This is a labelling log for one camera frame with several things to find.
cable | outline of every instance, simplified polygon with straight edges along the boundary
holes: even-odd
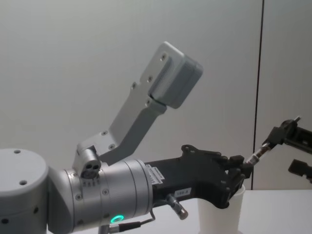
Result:
[[[117,224],[117,225],[111,225],[110,229],[109,229],[109,233],[120,233],[120,232],[124,232],[127,230],[131,230],[131,229],[135,229],[135,228],[139,228],[141,227],[141,225],[150,223],[152,221],[154,221],[156,219],[154,212],[153,212],[153,208],[150,211],[151,217],[150,219],[146,219],[142,222],[131,222],[131,223],[121,223],[121,224]]]

white paper cup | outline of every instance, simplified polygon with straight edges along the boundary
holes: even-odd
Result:
[[[208,201],[198,200],[200,234],[237,234],[245,186],[230,199],[226,209],[218,209]]]

black cable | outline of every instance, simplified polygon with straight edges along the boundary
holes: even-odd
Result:
[[[146,219],[146,220],[144,220],[142,222],[130,222],[130,223],[118,224],[119,232],[124,232],[124,231],[135,229],[135,228],[140,228],[141,225],[144,225],[144,224],[147,224],[147,223],[150,223],[150,222],[154,221],[156,219],[156,217],[154,215],[153,209],[150,211],[150,214],[151,214],[152,218]]]
[[[255,97],[255,112],[254,112],[254,127],[253,127],[253,152],[255,151],[255,137],[256,137],[256,130],[257,130],[257,114],[258,114],[259,80],[260,80],[260,64],[261,64],[261,49],[262,49],[263,15],[264,15],[264,0],[262,0],[262,11],[261,11],[260,45],[259,45],[258,74],[257,74],[257,90],[256,90],[256,97]],[[253,168],[253,172],[252,172],[252,186],[251,186],[251,190],[253,190],[253,189],[254,189],[254,168]]]

metal connector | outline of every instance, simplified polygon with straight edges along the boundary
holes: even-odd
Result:
[[[167,196],[167,201],[169,205],[171,206],[171,208],[175,211],[175,213],[177,214],[177,216],[179,216],[181,220],[184,220],[189,216],[189,213],[184,209],[184,207],[179,203],[176,197],[174,197],[172,194],[169,194]]]
[[[98,234],[108,234],[109,231],[110,231],[110,225],[104,225],[98,228]]]
[[[251,157],[249,159],[246,160],[246,163],[249,163],[251,165],[256,165],[259,161],[260,158],[268,151],[271,150],[271,148],[269,147],[269,143],[265,143],[263,144],[256,152],[253,153],[253,155],[251,155]]]

screw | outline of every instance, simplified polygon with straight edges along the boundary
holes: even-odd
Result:
[[[166,56],[166,54],[162,54],[162,56],[161,56],[161,59],[160,59],[160,60],[161,60],[161,61],[164,61],[164,60],[166,59],[166,57],[167,57],[167,56]]]
[[[77,200],[77,201],[80,201],[81,199],[82,199],[82,196],[81,196],[80,194],[77,194],[77,195],[76,195],[76,200]]]
[[[111,144],[108,149],[112,150],[113,148],[115,148],[115,144]]]
[[[102,193],[103,193],[103,195],[108,195],[109,194],[109,190],[108,189],[104,189]]]
[[[137,86],[137,83],[133,82],[133,84],[131,85],[131,89],[135,89]]]
[[[39,211],[39,208],[38,208],[38,207],[36,207],[36,208],[34,209],[34,214],[37,214],[37,213],[38,213],[38,211]]]

